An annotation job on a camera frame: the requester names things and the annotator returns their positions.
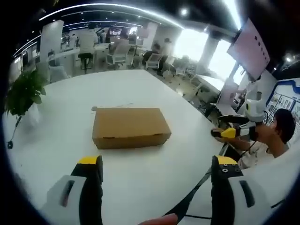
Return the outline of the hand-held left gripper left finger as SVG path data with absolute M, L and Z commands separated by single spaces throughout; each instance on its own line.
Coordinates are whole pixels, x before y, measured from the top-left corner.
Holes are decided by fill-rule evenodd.
M 81 158 L 47 192 L 40 212 L 51 225 L 101 225 L 102 156 Z

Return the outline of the person's left hand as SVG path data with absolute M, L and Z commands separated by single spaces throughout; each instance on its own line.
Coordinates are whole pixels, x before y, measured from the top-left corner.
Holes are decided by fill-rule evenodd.
M 139 225 L 176 225 L 178 216 L 174 213 L 168 214 L 159 218 L 143 221 Z

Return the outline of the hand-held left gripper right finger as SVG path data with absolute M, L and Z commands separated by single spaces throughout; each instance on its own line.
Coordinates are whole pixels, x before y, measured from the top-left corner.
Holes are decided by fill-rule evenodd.
M 212 225 L 262 225 L 272 213 L 263 188 L 230 157 L 211 164 Z

